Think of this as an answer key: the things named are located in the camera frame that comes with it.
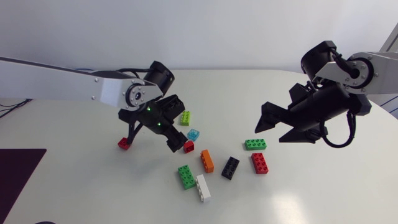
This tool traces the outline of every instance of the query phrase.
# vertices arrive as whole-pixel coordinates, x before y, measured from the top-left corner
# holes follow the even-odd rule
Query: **black lego brick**
[[[229,157],[228,162],[225,164],[223,169],[223,173],[221,174],[223,177],[232,179],[232,176],[235,173],[236,168],[238,167],[239,161],[232,156]]]

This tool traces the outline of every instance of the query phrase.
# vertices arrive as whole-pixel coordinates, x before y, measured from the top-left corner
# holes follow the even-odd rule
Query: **light blue lego brick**
[[[191,129],[191,131],[188,132],[188,138],[196,141],[199,137],[199,131],[195,130],[195,129]]]

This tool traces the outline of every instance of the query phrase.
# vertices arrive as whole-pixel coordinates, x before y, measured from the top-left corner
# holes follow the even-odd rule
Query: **white lego brick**
[[[205,177],[203,176],[203,174],[198,175],[195,178],[195,181],[197,183],[197,189],[199,191],[200,200],[202,202],[208,202],[210,200],[211,196],[210,196],[210,191],[209,191],[209,188],[207,187]]]

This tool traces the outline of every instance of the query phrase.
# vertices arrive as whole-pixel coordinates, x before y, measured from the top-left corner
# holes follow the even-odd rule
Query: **orange lego brick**
[[[205,171],[207,173],[213,172],[214,171],[214,165],[213,165],[213,161],[211,160],[209,151],[203,150],[200,153],[200,158],[201,158],[201,162],[203,163],[203,166],[205,167]]]

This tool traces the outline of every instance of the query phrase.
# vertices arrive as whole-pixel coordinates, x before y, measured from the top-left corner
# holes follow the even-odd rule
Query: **red lego brick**
[[[190,151],[193,151],[193,147],[194,147],[193,141],[187,141],[187,142],[184,144],[184,152],[185,152],[185,153],[188,153],[188,152],[190,152]]]
[[[130,145],[127,144],[127,138],[122,138],[119,143],[118,146],[124,150],[128,150],[130,148]]]
[[[266,160],[262,153],[253,153],[251,154],[251,159],[253,160],[254,169],[256,170],[256,174],[266,174],[268,173],[268,167],[266,164]]]

